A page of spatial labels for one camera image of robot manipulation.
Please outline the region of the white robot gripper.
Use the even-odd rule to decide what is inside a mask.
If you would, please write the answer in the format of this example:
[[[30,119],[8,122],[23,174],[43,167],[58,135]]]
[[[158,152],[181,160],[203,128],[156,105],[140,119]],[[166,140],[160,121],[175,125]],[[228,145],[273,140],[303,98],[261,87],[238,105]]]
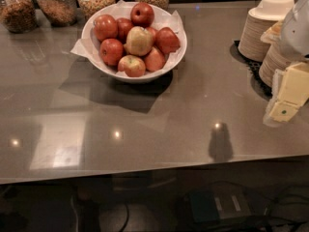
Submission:
[[[293,61],[309,60],[309,0],[297,0],[283,20],[279,48]],[[297,62],[284,71],[275,70],[272,78],[272,98],[263,123],[277,128],[289,122],[309,99],[309,65]]]

